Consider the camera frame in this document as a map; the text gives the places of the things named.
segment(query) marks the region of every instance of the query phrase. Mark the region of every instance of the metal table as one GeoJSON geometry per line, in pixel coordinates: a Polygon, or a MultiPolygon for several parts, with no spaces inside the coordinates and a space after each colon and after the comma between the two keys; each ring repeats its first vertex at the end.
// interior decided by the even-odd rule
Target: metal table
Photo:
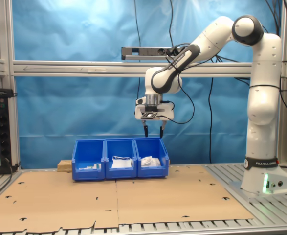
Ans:
{"type": "MultiPolygon", "coordinates": [[[[220,220],[203,222],[177,222],[153,224],[123,224],[113,229],[60,229],[47,235],[88,235],[88,234],[287,234],[287,196],[277,196],[271,199],[260,199],[253,203],[246,202],[229,187],[229,182],[240,181],[243,178],[243,164],[203,164],[255,219],[249,220],[220,220]]],[[[13,183],[24,172],[55,171],[55,169],[21,170],[13,175],[13,183]]],[[[0,187],[9,175],[0,175],[0,187]]],[[[27,231],[22,233],[3,233],[0,235],[33,235],[27,231]]]]}

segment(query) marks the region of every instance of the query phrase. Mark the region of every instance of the cardboard floor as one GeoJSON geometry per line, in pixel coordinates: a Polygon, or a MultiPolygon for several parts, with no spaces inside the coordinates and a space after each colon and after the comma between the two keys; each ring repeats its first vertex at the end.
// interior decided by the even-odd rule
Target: cardboard floor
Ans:
{"type": "Polygon", "coordinates": [[[201,166],[170,167],[166,179],[85,183],[29,172],[0,196],[0,233],[252,218],[201,166]]]}

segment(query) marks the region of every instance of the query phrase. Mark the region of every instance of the white object in bin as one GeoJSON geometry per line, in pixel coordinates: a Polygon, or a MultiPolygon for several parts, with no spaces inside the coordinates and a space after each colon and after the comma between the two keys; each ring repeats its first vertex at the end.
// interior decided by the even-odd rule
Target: white object in bin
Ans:
{"type": "Polygon", "coordinates": [[[113,156],[113,168],[131,168],[132,167],[132,159],[129,157],[118,157],[118,156],[113,156]]]}
{"type": "Polygon", "coordinates": [[[161,166],[161,162],[158,158],[153,158],[152,156],[148,156],[141,159],[141,167],[159,167],[161,166]]]}
{"type": "Polygon", "coordinates": [[[148,157],[142,158],[141,159],[141,166],[149,165],[151,163],[151,160],[152,160],[152,156],[148,156],[148,157]]]}
{"type": "Polygon", "coordinates": [[[96,163],[93,166],[87,166],[85,168],[79,168],[79,170],[91,170],[91,169],[101,169],[101,163],[96,163]]]}

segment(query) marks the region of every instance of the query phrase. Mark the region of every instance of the blue curtain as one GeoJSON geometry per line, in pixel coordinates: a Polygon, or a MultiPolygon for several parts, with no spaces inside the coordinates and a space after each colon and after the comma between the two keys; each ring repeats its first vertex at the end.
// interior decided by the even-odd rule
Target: blue curtain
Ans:
{"type": "MultiPolygon", "coordinates": [[[[136,0],[143,47],[170,47],[169,0],[136,0]]],[[[257,17],[272,33],[275,24],[265,1],[173,0],[174,44],[193,41],[218,16],[235,20],[257,17]]],[[[139,46],[133,0],[13,0],[17,60],[121,61],[121,47],[139,46]]],[[[252,50],[235,42],[221,56],[252,60],[252,50]]],[[[23,168],[55,168],[70,159],[76,139],[142,137],[134,118],[138,78],[17,77],[20,147],[23,168]]],[[[172,164],[209,161],[210,78],[185,78],[183,87],[196,112],[191,122],[169,122],[164,143],[172,164]]],[[[141,85],[139,97],[144,96],[141,85]]],[[[216,78],[213,110],[212,160],[243,162],[248,86],[234,78],[216,78]]],[[[175,120],[192,114],[183,92],[165,95],[175,107],[175,120]]],[[[149,123],[150,135],[160,122],[149,123]]]]}

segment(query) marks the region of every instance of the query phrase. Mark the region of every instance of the blue plastic bin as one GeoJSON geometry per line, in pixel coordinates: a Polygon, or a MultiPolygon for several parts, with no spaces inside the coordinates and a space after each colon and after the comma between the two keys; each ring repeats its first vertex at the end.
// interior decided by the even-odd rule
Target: blue plastic bin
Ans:
{"type": "Polygon", "coordinates": [[[105,177],[107,179],[124,179],[137,177],[137,154],[133,139],[105,140],[105,177]],[[130,157],[131,168],[112,168],[113,156],[130,157]]]}
{"type": "Polygon", "coordinates": [[[168,175],[168,153],[161,138],[134,138],[138,158],[138,177],[154,178],[168,175]],[[141,167],[141,159],[152,156],[159,158],[159,167],[141,167]]]}
{"type": "Polygon", "coordinates": [[[105,140],[76,140],[71,159],[72,178],[75,181],[103,180],[105,178],[105,140]],[[100,163],[101,169],[87,169],[100,163]]]}

